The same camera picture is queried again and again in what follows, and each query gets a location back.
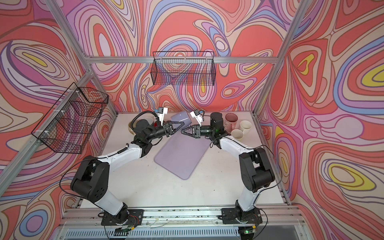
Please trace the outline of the purple mug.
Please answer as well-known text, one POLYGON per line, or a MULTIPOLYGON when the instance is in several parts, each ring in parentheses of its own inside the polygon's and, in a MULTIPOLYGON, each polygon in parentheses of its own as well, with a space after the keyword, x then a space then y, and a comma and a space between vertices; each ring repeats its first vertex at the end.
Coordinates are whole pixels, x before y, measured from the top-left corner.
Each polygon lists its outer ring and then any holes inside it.
POLYGON ((171 121, 173 122, 183 122, 184 125, 182 126, 183 128, 187 128, 191 125, 192 121, 190 119, 189 114, 186 111, 179 112, 171 116, 171 121))

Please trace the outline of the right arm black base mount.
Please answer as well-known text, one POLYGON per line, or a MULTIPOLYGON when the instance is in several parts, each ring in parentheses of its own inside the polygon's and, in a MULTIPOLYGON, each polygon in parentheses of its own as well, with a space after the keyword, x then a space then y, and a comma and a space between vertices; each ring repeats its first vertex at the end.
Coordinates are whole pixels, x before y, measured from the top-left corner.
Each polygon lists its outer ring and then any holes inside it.
POLYGON ((260 209, 254 208, 250 211, 242 211, 241 208, 222 208, 218 219, 224 224, 254 224, 258 226, 263 222, 260 209))

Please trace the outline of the white mug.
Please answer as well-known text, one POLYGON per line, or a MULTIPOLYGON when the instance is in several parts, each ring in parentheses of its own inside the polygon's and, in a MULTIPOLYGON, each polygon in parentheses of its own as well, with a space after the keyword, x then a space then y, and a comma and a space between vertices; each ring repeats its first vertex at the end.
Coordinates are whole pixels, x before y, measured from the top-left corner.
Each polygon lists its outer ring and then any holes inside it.
POLYGON ((252 129, 253 124, 250 121, 243 120, 240 122, 239 130, 243 132, 244 135, 247 135, 252 129))

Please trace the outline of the light green mug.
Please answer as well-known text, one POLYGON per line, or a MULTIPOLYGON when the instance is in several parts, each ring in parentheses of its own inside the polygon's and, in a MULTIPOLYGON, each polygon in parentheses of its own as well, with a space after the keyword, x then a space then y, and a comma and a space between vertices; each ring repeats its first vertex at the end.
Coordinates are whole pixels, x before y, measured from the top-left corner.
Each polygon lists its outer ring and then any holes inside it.
POLYGON ((233 129, 233 130, 231 131, 231 136, 232 136, 234 139, 240 141, 240 140, 242 140, 242 139, 244 138, 244 132, 241 131, 241 130, 239 130, 239 129, 233 129))

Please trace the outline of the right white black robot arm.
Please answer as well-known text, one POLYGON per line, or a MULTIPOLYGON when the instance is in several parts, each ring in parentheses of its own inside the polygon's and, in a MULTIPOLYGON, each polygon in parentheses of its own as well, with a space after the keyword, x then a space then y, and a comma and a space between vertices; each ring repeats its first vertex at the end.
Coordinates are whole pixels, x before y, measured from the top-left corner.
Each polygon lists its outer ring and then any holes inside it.
POLYGON ((276 180, 266 149, 251 148, 237 141, 225 130, 223 116, 218 112, 210 115, 209 125, 192 125, 181 133, 195 139, 208 138, 214 146, 239 160, 245 188, 233 208, 221 209, 218 219, 225 225, 260 225, 263 222, 262 210, 256 207, 256 203, 261 193, 270 189, 270 184, 276 180))

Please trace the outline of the pink patterned mug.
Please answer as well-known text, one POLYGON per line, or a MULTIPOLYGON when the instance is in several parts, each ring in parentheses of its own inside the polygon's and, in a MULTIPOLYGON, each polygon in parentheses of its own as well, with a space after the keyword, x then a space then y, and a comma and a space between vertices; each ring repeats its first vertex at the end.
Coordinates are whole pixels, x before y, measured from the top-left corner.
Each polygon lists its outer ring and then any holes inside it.
POLYGON ((228 113, 225 116, 225 130, 230 134, 236 128, 238 116, 234 113, 228 113))

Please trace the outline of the beige speckled mug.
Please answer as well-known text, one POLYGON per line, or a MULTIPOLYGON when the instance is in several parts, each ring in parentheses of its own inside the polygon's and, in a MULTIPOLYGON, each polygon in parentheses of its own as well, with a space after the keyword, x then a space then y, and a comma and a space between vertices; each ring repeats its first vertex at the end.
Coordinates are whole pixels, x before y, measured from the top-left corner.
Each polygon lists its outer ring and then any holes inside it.
POLYGON ((132 122, 129 122, 128 123, 128 130, 129 130, 129 132, 134 136, 136 133, 134 132, 134 128, 135 127, 135 125, 132 123, 132 122))

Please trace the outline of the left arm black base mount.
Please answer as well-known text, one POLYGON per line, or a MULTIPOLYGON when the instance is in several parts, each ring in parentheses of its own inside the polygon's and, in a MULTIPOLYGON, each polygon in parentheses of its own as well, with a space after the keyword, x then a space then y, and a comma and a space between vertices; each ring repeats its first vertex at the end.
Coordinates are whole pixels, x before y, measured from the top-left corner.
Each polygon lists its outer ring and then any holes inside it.
POLYGON ((122 210, 117 215, 111 215, 108 212, 103 212, 102 226, 139 226, 143 221, 143 209, 128 209, 122 210))

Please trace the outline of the light blue mug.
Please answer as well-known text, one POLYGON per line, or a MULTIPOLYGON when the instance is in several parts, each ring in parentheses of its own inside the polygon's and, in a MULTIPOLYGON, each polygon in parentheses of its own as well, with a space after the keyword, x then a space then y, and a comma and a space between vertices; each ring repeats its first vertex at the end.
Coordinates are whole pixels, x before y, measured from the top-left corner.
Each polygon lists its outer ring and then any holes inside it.
POLYGON ((155 120, 152 117, 145 117, 144 120, 146 120, 150 125, 152 125, 155 120))

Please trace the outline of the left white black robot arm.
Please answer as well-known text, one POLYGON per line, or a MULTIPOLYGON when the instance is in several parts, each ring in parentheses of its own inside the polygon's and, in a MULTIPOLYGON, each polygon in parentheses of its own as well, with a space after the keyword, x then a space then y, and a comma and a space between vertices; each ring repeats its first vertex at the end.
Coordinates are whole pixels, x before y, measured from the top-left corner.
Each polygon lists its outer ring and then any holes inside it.
POLYGON ((129 123, 135 133, 131 143, 122 149, 104 156, 87 156, 79 162, 70 189, 74 195, 83 198, 104 212, 103 218, 112 224, 128 225, 133 216, 127 204, 119 200, 108 189, 109 176, 118 168, 145 157, 154 146, 153 140, 161 140, 177 133, 185 123, 183 121, 164 121, 166 110, 144 111, 129 123))

